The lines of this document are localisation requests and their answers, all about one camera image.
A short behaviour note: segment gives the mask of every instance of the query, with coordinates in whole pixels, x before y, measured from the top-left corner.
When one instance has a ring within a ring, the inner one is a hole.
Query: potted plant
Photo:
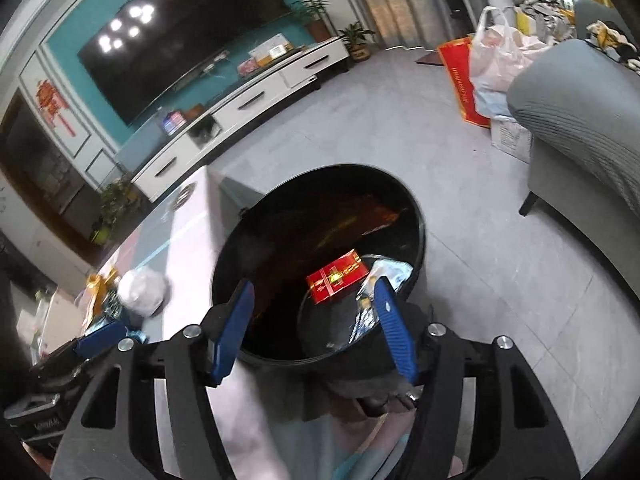
[[[362,23],[355,22],[338,32],[354,60],[364,61],[371,57],[367,36],[373,36],[376,33],[374,30],[364,29]]]
[[[328,40],[332,34],[326,28],[327,2],[324,0],[299,0],[291,4],[291,14],[300,20],[317,43]]]
[[[100,225],[96,226],[92,242],[104,245],[113,235],[114,227],[139,206],[140,196],[129,174],[107,184],[100,193]]]

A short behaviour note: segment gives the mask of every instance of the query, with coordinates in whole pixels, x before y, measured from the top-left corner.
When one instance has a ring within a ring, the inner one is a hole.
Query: drawer
[[[280,74],[275,73],[229,101],[220,110],[214,112],[213,117],[223,130],[233,128],[236,124],[247,124],[287,91],[289,88],[284,80]]]
[[[183,135],[162,151],[137,177],[134,184],[153,201],[183,176],[199,153],[200,150],[191,138]]]
[[[334,41],[287,65],[280,73],[289,88],[293,88],[348,55],[342,42]]]

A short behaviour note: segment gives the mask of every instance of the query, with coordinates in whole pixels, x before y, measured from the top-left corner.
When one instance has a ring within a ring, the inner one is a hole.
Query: teal wall
[[[82,0],[65,18],[47,42],[66,78],[76,93],[91,110],[110,136],[120,145],[129,139],[146,118],[140,117],[134,124],[127,126],[111,108],[94,81],[85,70],[78,52],[94,34],[104,26],[129,0]],[[296,0],[284,0],[290,4]],[[222,92],[229,84],[238,80],[236,67],[248,59],[248,51],[277,33],[284,36],[295,46],[309,44],[313,39],[306,29],[289,16],[257,30],[252,30],[228,45],[228,60],[220,62],[210,75],[205,75],[190,83],[179,92],[165,95],[158,105],[169,109],[187,110],[198,103],[206,103]]]

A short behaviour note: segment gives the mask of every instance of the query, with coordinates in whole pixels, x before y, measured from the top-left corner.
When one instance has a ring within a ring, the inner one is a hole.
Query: television
[[[78,53],[126,124],[238,36],[287,14],[283,0],[130,0]]]

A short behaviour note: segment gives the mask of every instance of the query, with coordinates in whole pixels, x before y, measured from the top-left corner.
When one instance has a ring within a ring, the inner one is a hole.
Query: doormat
[[[440,59],[440,54],[437,52],[430,52],[425,56],[422,56],[420,59],[417,59],[415,62],[418,65],[444,66]]]

